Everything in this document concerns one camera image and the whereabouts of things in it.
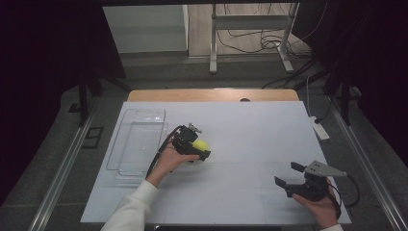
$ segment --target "power strip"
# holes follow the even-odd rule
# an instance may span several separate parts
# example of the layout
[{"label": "power strip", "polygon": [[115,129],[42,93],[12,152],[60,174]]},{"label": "power strip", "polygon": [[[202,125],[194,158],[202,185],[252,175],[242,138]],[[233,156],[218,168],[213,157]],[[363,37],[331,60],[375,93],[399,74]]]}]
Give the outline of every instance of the power strip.
[{"label": "power strip", "polygon": [[319,123],[315,123],[316,117],[310,116],[309,118],[310,118],[310,123],[312,124],[313,129],[315,129],[316,135],[319,138],[319,140],[321,141],[329,140],[330,137],[326,133],[326,130],[324,130],[323,126],[321,126],[321,124]]}]

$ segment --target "metal stand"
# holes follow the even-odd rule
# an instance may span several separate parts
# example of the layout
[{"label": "metal stand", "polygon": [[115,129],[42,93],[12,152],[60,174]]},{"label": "metal stand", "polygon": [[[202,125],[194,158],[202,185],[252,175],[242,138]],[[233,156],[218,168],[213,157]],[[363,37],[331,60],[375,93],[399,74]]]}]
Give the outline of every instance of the metal stand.
[{"label": "metal stand", "polygon": [[289,15],[217,15],[213,4],[210,73],[217,73],[217,30],[285,30],[277,47],[286,72],[293,73],[293,67],[286,54],[286,43],[293,26],[298,3],[293,3]]}]

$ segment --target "yellow object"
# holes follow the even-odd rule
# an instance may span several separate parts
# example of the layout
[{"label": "yellow object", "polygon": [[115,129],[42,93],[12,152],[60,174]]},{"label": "yellow object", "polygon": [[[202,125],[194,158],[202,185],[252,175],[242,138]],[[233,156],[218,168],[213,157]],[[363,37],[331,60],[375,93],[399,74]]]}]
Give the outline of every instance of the yellow object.
[{"label": "yellow object", "polygon": [[208,144],[202,140],[196,140],[192,143],[192,146],[198,150],[205,151],[208,150]]}]

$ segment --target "transparent tray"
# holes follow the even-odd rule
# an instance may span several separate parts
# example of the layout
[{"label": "transparent tray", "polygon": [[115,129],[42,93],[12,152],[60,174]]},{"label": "transparent tray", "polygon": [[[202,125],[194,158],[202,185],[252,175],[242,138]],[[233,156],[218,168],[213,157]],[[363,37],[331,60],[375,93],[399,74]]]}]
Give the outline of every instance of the transparent tray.
[{"label": "transparent tray", "polygon": [[166,111],[129,109],[123,115],[107,170],[118,180],[143,180],[166,138]]}]

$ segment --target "table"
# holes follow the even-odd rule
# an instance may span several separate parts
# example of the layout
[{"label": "table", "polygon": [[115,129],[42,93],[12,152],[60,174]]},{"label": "table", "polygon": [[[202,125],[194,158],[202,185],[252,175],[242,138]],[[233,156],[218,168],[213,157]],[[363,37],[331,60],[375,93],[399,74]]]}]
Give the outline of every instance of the table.
[{"label": "table", "polygon": [[[252,102],[240,102],[243,98]],[[293,184],[304,182],[303,175],[290,168],[291,160],[302,165],[314,160],[325,163],[303,103],[293,90],[132,91],[123,104],[82,222],[106,221],[120,198],[136,187],[117,184],[105,169],[118,129],[127,122],[122,119],[128,109],[165,109],[168,129],[191,121],[203,130],[199,137],[213,148],[205,162],[183,165],[167,177],[148,224],[314,223],[309,211],[273,183],[273,175]],[[350,223],[344,208],[340,222]]]}]

